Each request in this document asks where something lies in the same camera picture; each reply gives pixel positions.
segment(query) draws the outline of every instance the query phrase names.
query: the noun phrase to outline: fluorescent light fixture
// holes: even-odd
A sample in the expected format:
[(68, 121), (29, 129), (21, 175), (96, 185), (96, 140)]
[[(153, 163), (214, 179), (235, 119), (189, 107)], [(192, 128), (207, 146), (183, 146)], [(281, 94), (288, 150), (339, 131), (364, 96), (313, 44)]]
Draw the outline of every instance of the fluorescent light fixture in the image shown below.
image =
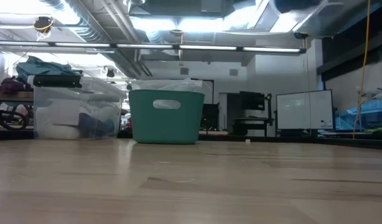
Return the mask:
[(291, 31), (296, 25), (298, 21), (296, 19), (296, 15), (293, 13), (285, 13), (281, 14), (277, 20), (277, 22), (274, 24), (273, 28), (271, 28), (270, 32), (289, 32)]
[(259, 22), (261, 15), (263, 15), (264, 10), (266, 10), (269, 0), (256, 0), (256, 5), (258, 5), (258, 1), (260, 1), (260, 5), (258, 6), (258, 10), (252, 18), (248, 22), (248, 29), (254, 28), (256, 24)]
[(247, 52), (300, 53), (300, 49), (283, 49), (275, 47), (244, 47)]
[(184, 32), (219, 32), (223, 30), (223, 19), (182, 19), (178, 29)]
[(132, 49), (173, 49), (173, 45), (164, 44), (118, 44), (119, 48), (132, 48)]
[(114, 50), (86, 50), (88, 54), (115, 54)]
[(57, 47), (110, 47), (109, 44), (55, 43)]
[(23, 26), (23, 25), (0, 25), (0, 29), (32, 29), (34, 26)]
[(130, 19), (135, 29), (146, 32), (176, 29), (172, 19), (144, 19), (138, 17), (130, 17)]
[(186, 49), (186, 50), (236, 50), (236, 47), (203, 46), (203, 45), (180, 45), (180, 49)]
[(12, 45), (12, 46), (49, 46), (46, 42), (21, 42), (21, 41), (4, 41), (0, 40), (0, 45)]

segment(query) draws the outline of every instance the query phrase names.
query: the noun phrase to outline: black handle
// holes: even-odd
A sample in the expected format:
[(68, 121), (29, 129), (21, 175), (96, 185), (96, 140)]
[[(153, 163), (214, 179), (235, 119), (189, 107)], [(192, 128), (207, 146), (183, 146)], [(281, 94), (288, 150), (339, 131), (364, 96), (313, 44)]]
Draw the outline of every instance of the black handle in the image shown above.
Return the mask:
[(34, 86), (36, 87), (57, 87), (57, 88), (81, 88), (81, 77), (62, 75), (36, 75)]

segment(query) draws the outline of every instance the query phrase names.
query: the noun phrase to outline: wooden table surface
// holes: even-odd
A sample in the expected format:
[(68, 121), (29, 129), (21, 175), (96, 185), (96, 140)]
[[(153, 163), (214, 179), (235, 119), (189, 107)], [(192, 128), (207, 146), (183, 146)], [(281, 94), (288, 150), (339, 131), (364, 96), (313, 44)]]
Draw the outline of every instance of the wooden table surface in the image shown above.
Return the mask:
[(382, 151), (0, 141), (3, 223), (382, 223)]
[(7, 95), (7, 94), (4, 94), (0, 91), (0, 99), (5, 99), (5, 98), (9, 98), (9, 99), (16, 99), (16, 98), (19, 98), (19, 99), (33, 99), (34, 98), (34, 92), (32, 91), (20, 91), (18, 92), (16, 95)]

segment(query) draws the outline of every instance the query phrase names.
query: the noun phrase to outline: teal plastic bin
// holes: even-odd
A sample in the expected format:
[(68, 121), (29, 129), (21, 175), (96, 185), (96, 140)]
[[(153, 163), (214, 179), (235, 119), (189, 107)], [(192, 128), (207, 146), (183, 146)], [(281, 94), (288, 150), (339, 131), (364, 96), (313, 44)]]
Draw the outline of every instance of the teal plastic bin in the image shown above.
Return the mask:
[[(133, 139), (138, 143), (195, 144), (204, 98), (202, 93), (189, 91), (130, 91)], [(167, 109), (167, 100), (177, 109)]]

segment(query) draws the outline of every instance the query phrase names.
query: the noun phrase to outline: wall vent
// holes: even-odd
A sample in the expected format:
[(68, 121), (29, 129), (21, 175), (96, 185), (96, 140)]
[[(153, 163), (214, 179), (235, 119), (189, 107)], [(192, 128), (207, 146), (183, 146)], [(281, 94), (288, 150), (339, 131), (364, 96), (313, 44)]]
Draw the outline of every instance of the wall vent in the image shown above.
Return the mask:
[(189, 68), (180, 68), (180, 75), (188, 75)]
[(230, 69), (230, 76), (238, 76), (238, 69)]

